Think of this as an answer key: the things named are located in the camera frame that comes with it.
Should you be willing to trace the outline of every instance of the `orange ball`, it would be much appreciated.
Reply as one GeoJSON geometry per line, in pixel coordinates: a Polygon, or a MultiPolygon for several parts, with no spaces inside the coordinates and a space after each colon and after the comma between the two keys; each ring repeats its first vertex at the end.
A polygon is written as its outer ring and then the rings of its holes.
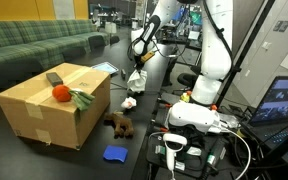
{"type": "Polygon", "coordinates": [[[54,87],[52,95],[56,100],[60,102],[70,101],[72,96],[68,92],[69,90],[70,88],[60,84],[54,87]]]}

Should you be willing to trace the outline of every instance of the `laptop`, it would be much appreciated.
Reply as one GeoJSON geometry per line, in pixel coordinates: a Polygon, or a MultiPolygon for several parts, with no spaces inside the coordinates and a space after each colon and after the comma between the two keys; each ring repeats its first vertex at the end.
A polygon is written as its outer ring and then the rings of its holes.
{"type": "Polygon", "coordinates": [[[288,76],[277,76],[242,127],[270,148],[288,135],[288,76]]]}

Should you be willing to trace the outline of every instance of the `cardboard box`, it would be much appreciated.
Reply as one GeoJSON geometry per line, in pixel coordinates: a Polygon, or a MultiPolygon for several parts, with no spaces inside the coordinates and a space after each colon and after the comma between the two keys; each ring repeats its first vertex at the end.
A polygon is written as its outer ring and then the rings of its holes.
{"type": "Polygon", "coordinates": [[[109,73],[68,63],[0,93],[0,106],[16,136],[78,150],[109,103],[109,73]],[[73,100],[58,102],[46,78],[49,72],[56,72],[69,88],[94,95],[89,109],[79,111],[73,100]]]}

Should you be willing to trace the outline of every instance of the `brown plush toy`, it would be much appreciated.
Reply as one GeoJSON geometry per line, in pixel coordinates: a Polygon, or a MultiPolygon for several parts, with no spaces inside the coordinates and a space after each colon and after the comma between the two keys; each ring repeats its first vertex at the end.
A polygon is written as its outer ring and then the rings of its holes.
{"type": "Polygon", "coordinates": [[[122,112],[105,113],[104,119],[115,123],[115,136],[133,136],[134,129],[132,120],[124,117],[122,112]]]}

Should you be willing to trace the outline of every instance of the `tablet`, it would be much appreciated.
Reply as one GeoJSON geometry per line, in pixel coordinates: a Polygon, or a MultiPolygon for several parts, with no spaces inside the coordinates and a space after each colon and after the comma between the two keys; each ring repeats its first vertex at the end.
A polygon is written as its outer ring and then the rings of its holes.
{"type": "Polygon", "coordinates": [[[110,74],[114,74],[114,73],[118,72],[118,69],[115,66],[113,66],[112,64],[110,64],[109,62],[103,62],[103,63],[97,64],[95,66],[92,66],[92,68],[100,70],[100,71],[105,71],[105,72],[108,72],[110,74]]]}

